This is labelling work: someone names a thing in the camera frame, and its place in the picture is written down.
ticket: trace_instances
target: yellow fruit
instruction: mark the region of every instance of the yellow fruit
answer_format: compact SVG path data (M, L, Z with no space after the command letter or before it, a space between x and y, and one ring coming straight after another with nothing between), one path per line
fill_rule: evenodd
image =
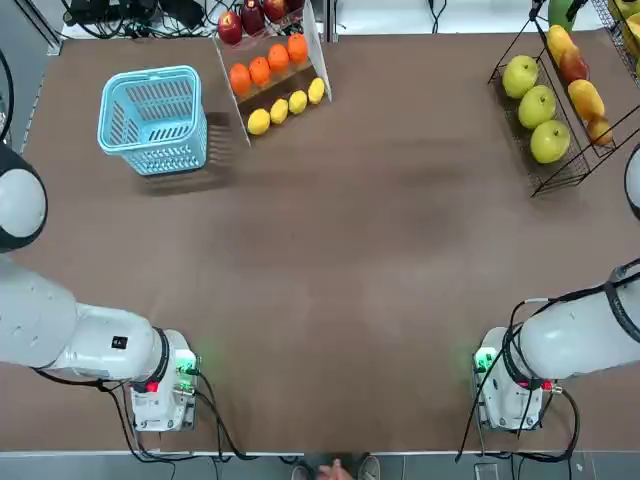
M271 107L271 121L280 125L287 119L287 113L289 113L289 104L284 98L279 98Z
M314 105L320 103L324 95L324 81L320 78L314 78L309 86L309 101Z
M613 131L610 130L611 125L609 121L604 117L594 117L589 121L587 125L587 132L589 133L589 139L596 145L606 145L613 140Z
M289 98L289 110L291 110L291 113L298 115L304 112L305 108L307 108L307 94L302 90L293 92Z
M627 18L627 24L622 25L622 39L627 50L634 57L640 57L640 49L638 49L638 45L640 45L640 13L634 13Z
M611 16L615 20L622 20L620 18L620 13L624 18L629 18L634 13L640 12L640 2L635 0L633 2L627 2L625 0L609 0L607 2L607 6L609 7L609 11L611 12Z
M589 121L594 117L604 117L604 103L588 80L574 80L569 84L569 97L580 118Z
M249 130L249 133L253 135L262 135L264 132L269 130L270 124L271 118L269 117L269 112L264 108L259 108L258 110L254 110L249 116L247 130Z
M567 31L560 25L551 25L549 33L547 34L547 40L551 55L558 65L560 65L560 59L562 55L564 55L564 52L570 47L575 46Z

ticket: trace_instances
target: green light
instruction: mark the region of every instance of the green light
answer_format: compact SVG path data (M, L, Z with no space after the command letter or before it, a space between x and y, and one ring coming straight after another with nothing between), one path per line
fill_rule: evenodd
M496 358L496 354L496 349L493 347L481 347L474 356L476 367L479 369L489 368Z

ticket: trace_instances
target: red apple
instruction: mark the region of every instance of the red apple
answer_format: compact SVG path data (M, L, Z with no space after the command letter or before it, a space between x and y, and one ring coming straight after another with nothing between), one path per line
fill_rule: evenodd
M589 67L580 56L578 47L569 48L560 57L560 71L567 83L574 80L589 80Z
M287 13L287 4L284 0L264 0L262 3L264 14L272 22L277 22Z
M224 12L218 18L218 35L220 40L235 45L242 40L242 20L234 12Z
M264 28L264 14L258 0L244 0L240 16L244 31L249 35L255 35Z

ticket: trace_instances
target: orange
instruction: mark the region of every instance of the orange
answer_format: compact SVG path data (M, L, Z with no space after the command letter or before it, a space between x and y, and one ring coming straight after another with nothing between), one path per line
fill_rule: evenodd
M264 86L269 83L271 71L269 70L269 62L264 57L256 57L249 64L249 72L251 72L251 80L256 85Z
M249 69L241 63L236 63L229 70L229 82L236 95L244 95L251 89L251 77Z
M289 44L287 47L289 51L289 58L293 63L304 63L307 61L307 41L304 39L304 35L294 33L289 37Z
M269 49L269 66L274 72L283 72L289 66L289 54L284 45L277 43Z

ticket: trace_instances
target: fruit display rack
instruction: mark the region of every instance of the fruit display rack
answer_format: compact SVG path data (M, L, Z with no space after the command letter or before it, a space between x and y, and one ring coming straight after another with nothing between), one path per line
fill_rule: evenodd
M607 2L607 0L591 0L591 3L596 12L598 12L602 25L604 25L604 28L611 37L613 46L618 52L618 55L620 55L622 63L624 63L627 70L629 70L636 85L640 87L640 79L636 73L638 58L631 53L631 50L640 52L640 44L638 44L638 40L631 34L629 25L624 19L618 4L613 0L609 2Z
M542 60L542 55L536 57L535 60L538 64L539 71L537 84L548 86L552 89L556 98L558 98L558 93L549 78L549 73L547 72L545 62ZM502 86L502 75L506 67L506 64L498 65L489 81L493 83L496 96L504 109L511 134L527 170L529 185L533 191L533 195L548 192L563 186L579 184L589 174L589 164L585 159L584 152L580 151L578 140L568 121L564 106L558 102L560 108L556 109L554 118L569 127L571 136L569 148L561 160L546 165L540 164L533 158L529 147L533 131L523 127L518 120L518 105L520 104L520 100L508 97Z
M636 75L636 58L627 48L628 42L636 42L636 40L633 35L631 35L622 14L618 11L619 15L616 16L623 20L616 21L609 10L610 5L612 5L611 8L617 8L617 4L614 0L610 0L609 3L607 3L607 0L592 0L592 2L602 19L603 25L611 36L614 47L634 78L636 85L640 87L640 80ZM586 126L580 120L578 112L569 98L567 82L564 80L558 65L551 55L547 37L539 23L539 20L545 21L545 19L538 15L541 7L542 2L537 5L537 8L529 12L529 19L496 64L488 82L494 84L498 100L505 110L505 116L512 136L517 147L522 152L523 163L527 170L529 184L532 188L531 196L547 193L562 187L579 185L640 131L640 127L638 127L626 135L624 139L614 140L611 144L604 146L596 145L593 141L589 140ZM547 85L552 89L561 107L556 110L555 118L568 127L571 136L571 142L565 155L557 162L545 165L536 162L530 153L529 141L531 139L531 132L522 127L518 121L517 110L519 100L509 98L504 92L504 88L502 88L502 73L507 64L505 59L530 23L535 25L542 43L542 51L539 55L534 56L539 66L538 83ZM570 106L569 112L565 109L563 100ZM634 106L629 112L623 115L622 118L612 124L607 132L614 131L616 127L621 125L639 109L640 104ZM578 131L580 135L576 135L576 124L579 124ZM595 161L589 161L590 155L595 157Z
M331 102L329 76L310 0L277 22L267 19L264 28L253 35L245 31L236 43L227 43L229 38L220 37L220 31L213 40L235 107L233 124L241 126L249 146L267 130L286 128L303 112L320 108L325 98ZM284 52L286 61L279 51ZM312 98L317 81L321 93Z

